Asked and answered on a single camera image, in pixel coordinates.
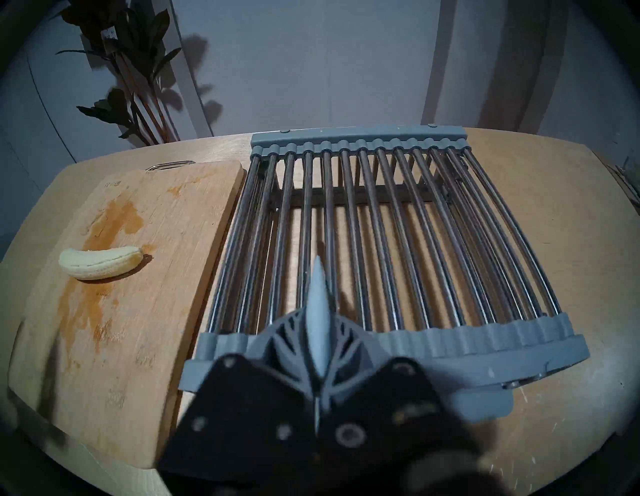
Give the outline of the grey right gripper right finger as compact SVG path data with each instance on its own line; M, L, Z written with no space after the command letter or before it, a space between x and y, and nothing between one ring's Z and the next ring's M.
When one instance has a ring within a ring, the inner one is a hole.
M344 468L477 468L481 453L418 361L332 315L320 387L320 447Z

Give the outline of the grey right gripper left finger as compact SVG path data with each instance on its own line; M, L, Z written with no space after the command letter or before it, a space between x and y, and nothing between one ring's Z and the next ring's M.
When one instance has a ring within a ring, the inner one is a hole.
M317 378L295 310L219 357L157 462L164 483L262 483L317 456Z

